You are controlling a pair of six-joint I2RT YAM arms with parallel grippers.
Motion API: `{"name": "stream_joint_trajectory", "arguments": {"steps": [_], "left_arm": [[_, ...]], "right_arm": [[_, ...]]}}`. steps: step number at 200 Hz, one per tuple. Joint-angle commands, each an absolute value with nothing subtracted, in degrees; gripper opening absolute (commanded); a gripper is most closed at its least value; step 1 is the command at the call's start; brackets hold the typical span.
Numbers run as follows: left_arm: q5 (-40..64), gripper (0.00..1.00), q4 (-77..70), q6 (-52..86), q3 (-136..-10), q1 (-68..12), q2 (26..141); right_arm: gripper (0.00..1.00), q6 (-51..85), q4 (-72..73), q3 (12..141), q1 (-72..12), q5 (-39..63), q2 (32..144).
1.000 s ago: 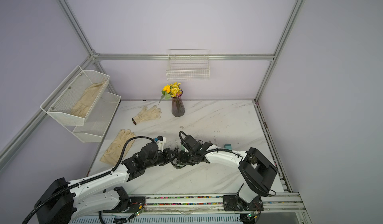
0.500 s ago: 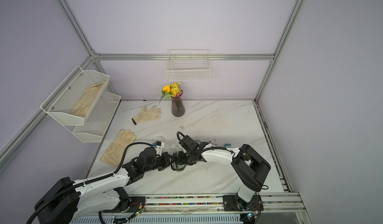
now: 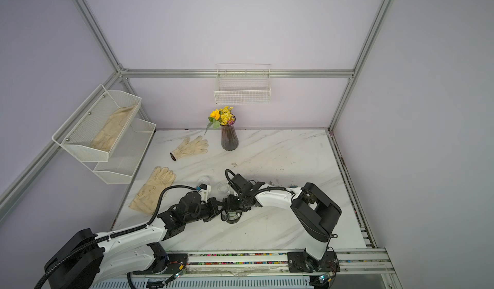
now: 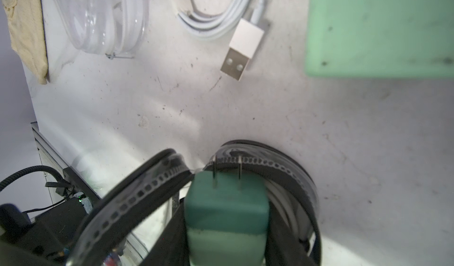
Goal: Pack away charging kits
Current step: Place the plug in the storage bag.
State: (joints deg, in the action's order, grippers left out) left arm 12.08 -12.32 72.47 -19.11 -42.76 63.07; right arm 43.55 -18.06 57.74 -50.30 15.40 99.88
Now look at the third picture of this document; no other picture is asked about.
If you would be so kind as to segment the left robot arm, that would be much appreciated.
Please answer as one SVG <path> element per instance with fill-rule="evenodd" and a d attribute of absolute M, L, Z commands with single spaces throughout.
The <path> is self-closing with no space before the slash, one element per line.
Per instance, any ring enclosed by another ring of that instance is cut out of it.
<path fill-rule="evenodd" d="M 185 268 L 185 255 L 170 256 L 161 242 L 184 231 L 186 224 L 209 222 L 223 211 L 212 197 L 203 200 L 204 187 L 187 188 L 187 194 L 163 213 L 154 210 L 141 225 L 95 234 L 91 229 L 77 232 L 45 265 L 36 288 L 90 288 L 126 274 L 170 274 Z"/>

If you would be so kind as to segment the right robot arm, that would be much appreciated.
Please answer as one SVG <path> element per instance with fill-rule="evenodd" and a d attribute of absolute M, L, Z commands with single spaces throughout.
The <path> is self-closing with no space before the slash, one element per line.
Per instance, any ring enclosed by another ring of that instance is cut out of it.
<path fill-rule="evenodd" d="M 234 194 L 223 200 L 221 220 L 237 223 L 242 214 L 254 207 L 277 207 L 290 209 L 304 230 L 311 236 L 302 252 L 289 252 L 290 272 L 331 272 L 340 271 L 337 254 L 329 251 L 341 208 L 318 186 L 307 182 L 303 187 L 270 186 L 264 182 L 252 183 L 232 170 L 225 170 L 225 177 Z"/>

